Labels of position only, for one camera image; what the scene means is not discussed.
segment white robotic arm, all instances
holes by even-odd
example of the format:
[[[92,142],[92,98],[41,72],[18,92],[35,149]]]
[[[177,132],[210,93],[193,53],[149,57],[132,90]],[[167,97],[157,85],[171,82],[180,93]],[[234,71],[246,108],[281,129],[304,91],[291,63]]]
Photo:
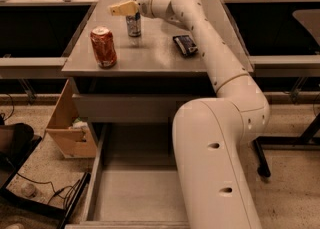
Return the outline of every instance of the white robotic arm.
[[[176,17],[187,26],[217,94],[185,104],[173,123],[191,228],[261,228],[238,150],[263,133],[269,119],[265,96],[212,27],[201,0],[136,1],[143,16]]]

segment brown box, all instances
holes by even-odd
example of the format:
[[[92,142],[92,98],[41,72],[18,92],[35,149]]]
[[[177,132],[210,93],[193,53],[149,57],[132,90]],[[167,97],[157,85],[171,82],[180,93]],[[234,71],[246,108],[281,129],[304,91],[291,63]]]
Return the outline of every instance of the brown box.
[[[78,111],[72,100],[72,87],[67,81],[46,128],[65,158],[93,158],[96,144],[89,128],[72,129]]]

